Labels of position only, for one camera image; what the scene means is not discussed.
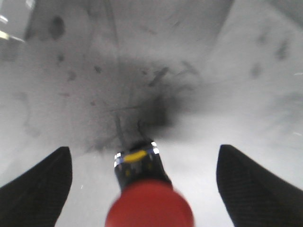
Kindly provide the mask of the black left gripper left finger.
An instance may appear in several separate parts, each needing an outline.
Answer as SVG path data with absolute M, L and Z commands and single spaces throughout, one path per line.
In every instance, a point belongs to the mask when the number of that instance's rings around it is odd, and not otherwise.
M 71 152 L 60 147 L 0 188 L 0 225 L 54 227 L 71 184 Z

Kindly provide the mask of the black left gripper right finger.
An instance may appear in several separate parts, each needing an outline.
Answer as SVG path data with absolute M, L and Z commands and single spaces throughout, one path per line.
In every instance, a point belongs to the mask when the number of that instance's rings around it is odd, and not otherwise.
M 219 194 L 235 227 L 301 227 L 303 192 L 232 145 L 221 145 Z

